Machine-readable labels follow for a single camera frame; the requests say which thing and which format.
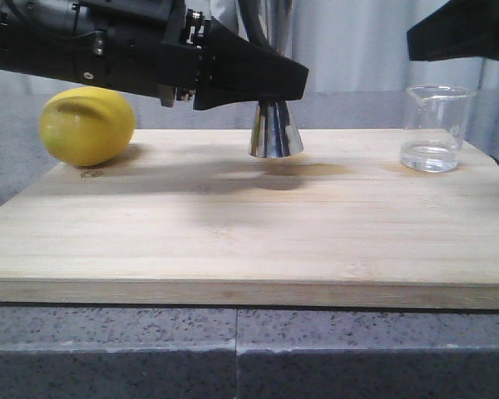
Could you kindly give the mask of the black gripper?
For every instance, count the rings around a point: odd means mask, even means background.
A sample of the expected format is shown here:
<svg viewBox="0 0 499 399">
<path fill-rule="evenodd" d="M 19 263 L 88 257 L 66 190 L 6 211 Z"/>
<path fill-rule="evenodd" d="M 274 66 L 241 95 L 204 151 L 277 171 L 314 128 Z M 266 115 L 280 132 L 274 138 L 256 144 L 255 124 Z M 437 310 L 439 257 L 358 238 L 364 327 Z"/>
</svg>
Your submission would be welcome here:
<svg viewBox="0 0 499 399">
<path fill-rule="evenodd" d="M 183 1 L 0 1 L 0 71 L 188 101 L 209 21 Z"/>
</svg>

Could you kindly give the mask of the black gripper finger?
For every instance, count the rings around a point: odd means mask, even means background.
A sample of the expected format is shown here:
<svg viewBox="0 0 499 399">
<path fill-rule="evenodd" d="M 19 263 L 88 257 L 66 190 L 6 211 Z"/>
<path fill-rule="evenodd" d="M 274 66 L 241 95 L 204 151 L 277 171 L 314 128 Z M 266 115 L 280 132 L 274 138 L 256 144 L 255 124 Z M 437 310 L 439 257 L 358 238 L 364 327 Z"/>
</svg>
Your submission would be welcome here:
<svg viewBox="0 0 499 399">
<path fill-rule="evenodd" d="M 407 44 L 412 61 L 499 61 L 499 0 L 449 1 L 408 29 Z"/>
<path fill-rule="evenodd" d="M 193 108 L 205 111 L 245 101 L 299 100 L 308 74 L 306 66 L 246 41 L 211 18 Z"/>
</svg>

